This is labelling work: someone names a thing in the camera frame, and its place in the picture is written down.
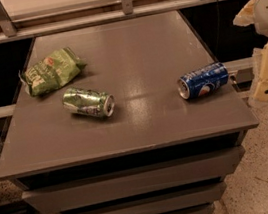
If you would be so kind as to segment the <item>blue Pepsi can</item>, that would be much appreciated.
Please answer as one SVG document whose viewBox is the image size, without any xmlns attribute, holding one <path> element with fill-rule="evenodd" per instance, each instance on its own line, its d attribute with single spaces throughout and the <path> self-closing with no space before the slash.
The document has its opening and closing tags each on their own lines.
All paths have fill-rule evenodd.
<svg viewBox="0 0 268 214">
<path fill-rule="evenodd" d="M 178 92 L 183 99 L 207 95 L 228 82 L 228 71 L 220 62 L 184 74 L 178 80 Z"/>
</svg>

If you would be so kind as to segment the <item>green soda can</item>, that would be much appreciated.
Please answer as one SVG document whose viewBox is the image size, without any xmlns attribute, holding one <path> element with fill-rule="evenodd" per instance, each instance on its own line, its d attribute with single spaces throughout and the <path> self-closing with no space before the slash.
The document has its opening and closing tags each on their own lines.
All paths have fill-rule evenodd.
<svg viewBox="0 0 268 214">
<path fill-rule="evenodd" d="M 67 88 L 62 103 L 72 114 L 97 118 L 112 116 L 115 107 L 113 95 L 75 87 Z"/>
</svg>

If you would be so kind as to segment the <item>green chip bag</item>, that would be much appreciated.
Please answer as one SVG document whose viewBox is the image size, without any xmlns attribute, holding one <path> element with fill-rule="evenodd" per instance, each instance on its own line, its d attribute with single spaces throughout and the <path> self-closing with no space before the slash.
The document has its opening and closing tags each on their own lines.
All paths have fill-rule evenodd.
<svg viewBox="0 0 268 214">
<path fill-rule="evenodd" d="M 71 82 L 87 65 L 70 48 L 53 51 L 20 74 L 31 97 L 59 90 Z"/>
</svg>

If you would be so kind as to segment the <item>grey drawer cabinet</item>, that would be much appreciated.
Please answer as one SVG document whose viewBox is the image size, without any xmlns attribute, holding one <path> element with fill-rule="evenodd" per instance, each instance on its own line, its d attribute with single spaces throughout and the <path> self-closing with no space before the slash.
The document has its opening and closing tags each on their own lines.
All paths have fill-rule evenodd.
<svg viewBox="0 0 268 214">
<path fill-rule="evenodd" d="M 76 87 L 113 95 L 106 119 L 64 109 L 62 92 L 21 92 L 0 158 L 36 210 L 53 214 L 211 214 L 258 120 L 230 85 L 184 100 L 178 79 L 211 56 L 168 12 L 42 36 L 31 61 L 70 47 Z"/>
</svg>

